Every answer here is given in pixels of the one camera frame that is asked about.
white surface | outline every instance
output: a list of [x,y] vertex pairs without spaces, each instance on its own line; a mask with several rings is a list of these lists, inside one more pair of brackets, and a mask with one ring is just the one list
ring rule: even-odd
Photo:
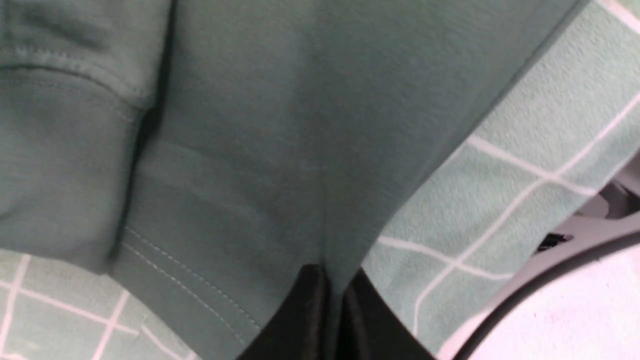
[[[450,359],[485,314],[439,353]],[[640,359],[640,247],[574,271],[509,314],[471,360]]]

white grid line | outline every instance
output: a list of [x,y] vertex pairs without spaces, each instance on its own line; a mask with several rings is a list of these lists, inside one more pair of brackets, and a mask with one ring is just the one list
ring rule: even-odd
[[22,286],[24,276],[27,274],[27,268],[29,267],[29,261],[31,256],[22,255],[20,257],[20,264],[15,271],[15,278],[13,284],[9,289],[9,295],[6,300],[6,311],[4,312],[4,318],[2,321],[2,327],[0,328],[0,356],[4,356],[4,345],[11,329],[11,322],[13,320],[13,310],[15,308],[15,300],[18,297],[18,291]]
[[115,309],[113,310],[113,314],[111,314],[109,323],[107,323],[107,327],[104,329],[104,334],[102,334],[100,343],[98,343],[98,347],[95,349],[95,353],[93,353],[92,360],[100,360],[102,357],[104,349],[107,347],[107,343],[109,343],[109,339],[111,338],[111,334],[113,334],[113,329],[118,323],[118,318],[120,317],[120,314],[122,314],[125,305],[127,305],[127,300],[129,300],[129,292],[127,290],[122,290],[122,294],[118,299]]
[[[446,256],[445,254],[442,254],[441,252],[422,244],[412,243],[410,241],[406,241],[402,239],[389,238],[388,236],[380,236],[378,238],[378,242],[383,245],[393,247],[395,249],[403,249],[403,250],[409,250],[412,252],[420,252],[422,254],[434,257],[448,265],[456,262],[454,258],[450,258],[449,256]],[[493,273],[484,271],[480,268],[476,268],[474,266],[470,266],[466,264],[459,264],[456,266],[464,272],[468,272],[475,276],[484,277],[485,279],[489,279],[489,280],[496,280],[496,281],[505,280],[505,279],[510,279],[513,276],[513,274],[493,274]]]
[[147,335],[147,337],[151,340],[151,342],[153,344],[155,344],[158,349],[160,349],[160,351],[164,352],[165,354],[169,355],[169,357],[171,357],[173,360],[183,360],[180,356],[178,356],[178,354],[176,354],[175,352],[171,351],[171,349],[169,349],[168,347],[166,347],[166,345],[164,345],[160,339],[157,338],[157,336],[151,332],[151,330],[148,329],[148,327],[142,325],[142,333],[144,335]]
[[190,350],[189,355],[187,355],[184,360],[196,360],[197,357],[196,353],[194,353],[193,350]]
[[[626,116],[635,108],[635,106],[640,102],[640,92],[636,94],[636,96],[619,112],[616,117],[601,131],[599,132],[595,138],[590,141],[585,148],[583,148],[578,154],[576,154],[572,159],[567,161],[561,168],[554,172],[556,176],[562,176],[567,170],[571,169],[576,163],[578,163],[586,154],[591,151],[591,149],[603,138],[605,138],[616,126],[622,122],[626,118]],[[540,178],[535,182],[531,183],[527,188],[522,190],[516,197],[513,199],[511,204],[504,210],[504,212],[496,219],[496,221],[480,236],[476,241],[474,241],[471,246],[465,250],[460,256],[458,256],[455,262],[447,265],[444,270],[442,270],[428,285],[427,287],[420,293],[417,300],[415,301],[415,305],[413,307],[413,328],[412,333],[414,336],[418,335],[418,317],[420,315],[420,306],[424,299],[435,289],[456,267],[459,267],[460,264],[464,260],[466,260],[471,254],[473,254],[482,244],[485,243],[501,226],[502,224],[509,218],[511,213],[531,194],[535,189],[537,189],[542,184],[547,183],[548,180],[544,178]]]
[[622,21],[624,25],[627,25],[631,30],[640,34],[640,20],[638,20],[632,12],[620,5],[617,0],[597,0],[597,3],[604,8],[604,10],[607,10],[611,15]]
[[[11,288],[11,284],[9,284],[8,282],[0,281],[0,288],[10,289]],[[78,307],[71,306],[71,305],[66,304],[66,303],[64,303],[62,301],[50,298],[47,295],[44,295],[44,294],[41,294],[41,293],[37,293],[35,291],[31,291],[31,290],[27,290],[27,289],[21,288],[18,291],[18,293],[20,295],[25,296],[25,297],[29,297],[31,299],[35,299],[35,300],[38,300],[40,302],[43,302],[43,303],[45,303],[47,305],[51,305],[51,306],[57,307],[58,309],[62,309],[62,310],[68,311],[70,313],[74,313],[76,315],[85,317],[85,318],[87,318],[89,320],[93,320],[95,322],[103,323],[104,325],[109,323],[109,319],[106,319],[106,318],[103,318],[103,317],[101,317],[99,315],[90,313],[87,310],[82,310],[82,309],[79,309]],[[120,324],[116,324],[115,329],[119,330],[119,331],[122,331],[122,332],[127,332],[129,334],[133,334],[133,335],[136,335],[136,336],[140,334],[139,331],[136,331],[136,330],[134,330],[134,329],[132,329],[130,327],[127,327],[127,326],[124,326],[124,325],[120,325]]]
[[493,158],[506,161],[534,175],[537,175],[538,177],[541,177],[550,183],[556,183],[558,185],[563,186],[567,190],[573,191],[575,193],[579,193],[581,195],[586,195],[589,197],[592,197],[598,193],[598,189],[573,184],[563,179],[561,176],[558,176],[557,174],[548,172],[540,167],[537,167],[536,165],[526,162],[523,159],[520,159],[520,158],[517,158],[516,156],[511,155],[510,153],[500,149],[494,144],[476,135],[471,135],[469,138],[467,138],[467,144],[475,147],[476,149],[486,153],[487,155]]
[[[24,280],[24,274],[26,273],[26,266],[28,264],[28,261],[31,259],[31,256],[29,255],[23,255],[20,265],[17,269],[17,280],[19,280],[20,285],[22,284],[22,281]],[[129,334],[133,334],[135,336],[140,335],[139,331],[136,331],[130,327],[124,326],[124,325],[120,325],[117,323],[117,319],[120,316],[120,314],[122,313],[122,311],[124,310],[124,307],[126,305],[127,299],[129,298],[130,294],[126,291],[123,290],[120,299],[118,300],[118,304],[116,305],[116,309],[114,310],[112,316],[110,319],[106,319],[103,318],[99,315],[93,314],[89,311],[83,310],[83,309],[79,309],[78,307],[74,307],[71,306],[69,304],[66,304],[64,302],[61,302],[59,300],[53,299],[51,297],[48,297],[47,295],[32,291],[32,290],[27,290],[21,287],[15,288],[15,284],[16,284],[16,280],[14,280],[13,283],[8,283],[6,281],[2,281],[0,280],[0,288],[4,288],[7,289],[9,291],[11,291],[12,289],[14,290],[15,294],[16,294],[16,299],[17,299],[17,295],[23,295],[25,297],[31,298],[31,299],[35,299],[38,300],[40,302],[43,302],[47,305],[51,305],[53,307],[57,307],[58,309],[62,309],[64,311],[68,311],[70,313],[74,313],[76,315],[82,316],[84,318],[87,318],[89,320],[93,320],[95,322],[99,322],[99,323],[103,323],[104,325],[107,325],[107,327],[111,328],[111,333],[113,332],[113,330],[118,330],[118,331],[122,331],[122,332],[126,332]],[[10,328],[10,320],[5,320],[6,322],[8,322],[7,328]],[[151,331],[144,327],[144,329],[146,329],[146,334],[147,336],[149,334],[151,334],[153,336],[153,334],[151,333]],[[104,348],[106,347],[107,343],[108,343],[108,339],[111,336],[111,334],[107,334],[107,329],[105,330],[105,333],[103,334],[103,337],[100,341],[99,347],[98,349],[96,349],[96,352],[94,354],[94,358],[95,356],[97,356],[97,354],[102,354],[102,352],[104,351]],[[168,348],[166,346],[164,346],[162,343],[160,343],[159,341],[154,341],[157,340],[157,338],[155,336],[153,336],[152,341],[154,342],[154,344],[156,346],[159,347],[159,349],[163,352],[165,352],[165,350],[168,350]],[[189,351],[189,354],[184,358],[184,360],[196,360],[198,358],[197,354],[195,354],[192,350]],[[5,360],[28,360],[26,359],[24,356],[20,355],[20,354],[0,354],[0,359],[5,359]]]

black trim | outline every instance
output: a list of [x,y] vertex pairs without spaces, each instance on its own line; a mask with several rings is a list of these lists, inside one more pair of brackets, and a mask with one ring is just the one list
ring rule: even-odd
[[573,255],[572,257],[563,260],[562,262],[546,269],[521,288],[514,291],[505,301],[498,305],[484,321],[478,326],[478,328],[471,334],[469,339],[460,348],[453,360],[467,360],[476,350],[478,345],[489,335],[491,330],[519,303],[530,297],[533,293],[538,291],[544,285],[552,282],[560,276],[567,274],[581,266],[584,266],[592,261],[599,260],[604,256],[614,254],[615,252],[625,250],[634,245],[640,244],[640,232],[624,235],[619,238],[615,238],[592,247],[590,249],[583,250],[582,252]]
[[322,360],[328,290],[319,265],[300,268],[276,314],[237,360]]
[[336,360],[435,360],[360,269],[344,294]]

plaid fabric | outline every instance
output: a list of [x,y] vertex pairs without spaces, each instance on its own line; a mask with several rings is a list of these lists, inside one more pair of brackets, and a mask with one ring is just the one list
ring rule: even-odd
[[[364,267],[430,351],[640,145],[640,0],[591,4],[410,199]],[[194,360],[108,277],[0,252],[0,357]]]
[[0,253],[1,359],[196,360],[141,302],[106,276]]
[[433,353],[637,151],[638,10],[590,4],[370,251],[372,282]]

stitched seam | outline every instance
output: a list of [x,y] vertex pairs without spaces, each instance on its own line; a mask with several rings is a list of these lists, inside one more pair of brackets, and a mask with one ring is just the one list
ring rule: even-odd
[[154,269],[156,269],[160,274],[163,274],[164,276],[168,277],[169,279],[171,279],[171,281],[175,282],[176,284],[178,284],[180,286],[180,288],[182,288],[184,291],[186,291],[186,293],[188,293],[189,295],[191,295],[194,299],[196,299],[202,306],[204,306],[204,308],[206,308],[207,310],[209,310],[213,315],[215,315],[218,319],[220,319],[220,321],[225,324],[225,326],[233,333],[233,335],[242,343],[244,344],[244,339],[242,339],[242,337],[240,337],[240,335],[238,335],[238,333],[234,330],[233,327],[231,327],[231,325],[229,325],[229,323],[217,312],[215,311],[211,306],[209,306],[206,302],[204,302],[200,297],[198,297],[198,295],[194,294],[191,290],[189,290],[189,288],[187,288],[184,284],[182,284],[180,281],[178,281],[178,279],[174,278],[173,276],[171,276],[169,273],[165,272],[164,270],[162,270],[161,268],[159,268],[156,264],[152,263],[149,259],[147,259],[143,254],[140,254],[138,251],[136,251],[136,249],[134,249],[133,247],[131,247],[131,245],[127,244],[127,243],[122,243],[122,245],[129,251],[133,252],[135,255],[137,255],[140,259],[142,259],[144,262],[146,262],[147,264],[151,265],[151,267],[153,267]]
[[128,121],[128,122],[133,122],[133,119],[126,117],[125,115],[122,115],[114,106],[104,102],[103,100],[98,99],[97,97],[93,97],[91,95],[88,95],[85,92],[82,92],[78,89],[75,88],[69,88],[66,86],[62,86],[60,84],[57,83],[48,83],[46,81],[39,81],[39,80],[14,80],[14,79],[0,79],[0,83],[11,83],[11,84],[34,84],[34,85],[42,85],[42,86],[48,86],[51,88],[56,88],[58,90],[63,90],[66,92],[70,92],[73,94],[78,94],[78,95],[82,95],[87,99],[91,99],[93,101],[98,102],[100,105],[103,105],[105,108],[107,108],[109,111],[111,111],[112,113],[114,113],[115,115],[117,115],[119,118]]
[[102,65],[95,63],[91,60],[88,60],[86,58],[81,58],[78,56],[73,56],[67,53],[59,53],[57,51],[51,51],[51,50],[45,50],[45,49],[37,49],[34,47],[24,47],[24,46],[18,46],[18,47],[14,47],[13,49],[2,49],[0,50],[0,53],[9,53],[9,54],[17,54],[18,52],[27,52],[27,53],[42,53],[42,54],[49,54],[52,56],[57,56],[57,57],[61,57],[61,58],[66,58],[69,60],[77,60],[77,61],[82,61],[85,63],[90,64],[91,66],[97,67],[100,70],[103,70],[104,72],[107,72],[109,75],[113,76],[116,80],[118,80],[119,82],[123,83],[126,87],[130,88],[134,93],[142,96],[142,97],[152,97],[153,94],[152,93],[146,93],[144,92],[142,89],[139,89],[131,84],[129,84],[128,82],[126,82],[126,80],[122,79],[118,74],[116,74],[115,72],[113,72],[112,70],[109,70],[105,67],[103,67]]
[[253,320],[253,318],[251,318],[251,316],[243,309],[240,307],[240,305],[237,304],[237,302],[235,302],[232,298],[230,298],[227,294],[225,294],[222,290],[220,290],[218,287],[216,287],[215,285],[211,284],[209,281],[207,281],[206,279],[204,279],[202,276],[198,275],[195,271],[193,271],[192,269],[190,269],[188,266],[182,264],[180,261],[178,261],[177,259],[175,259],[173,256],[167,254],[164,250],[160,249],[158,246],[156,246],[155,244],[153,244],[151,241],[148,241],[147,239],[145,239],[142,235],[138,234],[134,229],[131,229],[129,226],[124,227],[127,231],[129,231],[131,234],[133,234],[135,237],[137,237],[140,241],[142,241],[144,244],[146,244],[147,246],[151,247],[152,249],[154,249],[155,251],[158,251],[160,254],[162,254],[164,257],[168,258],[169,260],[173,261],[176,265],[180,266],[181,268],[185,269],[186,272],[188,272],[189,274],[191,274],[193,277],[196,277],[198,280],[204,282],[206,285],[209,285],[210,288],[212,288],[213,290],[215,290],[217,293],[219,293],[220,295],[222,295],[222,297],[224,297],[225,299],[227,299],[231,304],[233,304],[238,310],[240,310],[240,312],[242,314],[244,314],[244,317],[246,317],[247,319],[249,319],[249,321],[251,321],[251,323],[253,324],[253,326],[256,329],[260,329],[260,326],[258,326],[258,324],[255,322],[255,320]]

